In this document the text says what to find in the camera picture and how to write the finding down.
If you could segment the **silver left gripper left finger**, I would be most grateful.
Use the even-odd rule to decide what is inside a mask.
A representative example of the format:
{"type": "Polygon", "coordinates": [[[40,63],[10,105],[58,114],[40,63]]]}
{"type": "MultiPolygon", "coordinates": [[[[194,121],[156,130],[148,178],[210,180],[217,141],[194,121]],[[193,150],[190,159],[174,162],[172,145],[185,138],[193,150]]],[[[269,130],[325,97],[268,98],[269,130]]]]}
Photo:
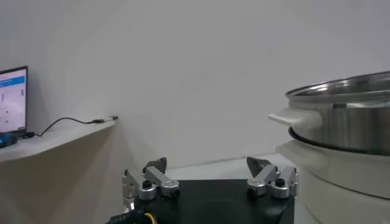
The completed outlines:
{"type": "Polygon", "coordinates": [[[126,169],[122,176],[122,202],[128,211],[136,202],[149,203],[158,197],[177,200],[180,183],[166,176],[165,157],[149,161],[141,170],[126,169]]]}

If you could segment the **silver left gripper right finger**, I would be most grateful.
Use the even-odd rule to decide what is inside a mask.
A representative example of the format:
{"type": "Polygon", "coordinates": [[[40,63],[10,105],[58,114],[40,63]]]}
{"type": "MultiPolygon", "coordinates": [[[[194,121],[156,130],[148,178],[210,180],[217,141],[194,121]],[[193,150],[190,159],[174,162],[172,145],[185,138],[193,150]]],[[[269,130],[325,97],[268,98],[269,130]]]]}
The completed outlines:
{"type": "Polygon", "coordinates": [[[266,159],[246,158],[252,175],[247,180],[247,196],[256,200],[265,194],[277,199],[296,197],[299,194],[299,176],[295,167],[280,170],[266,159]]]}

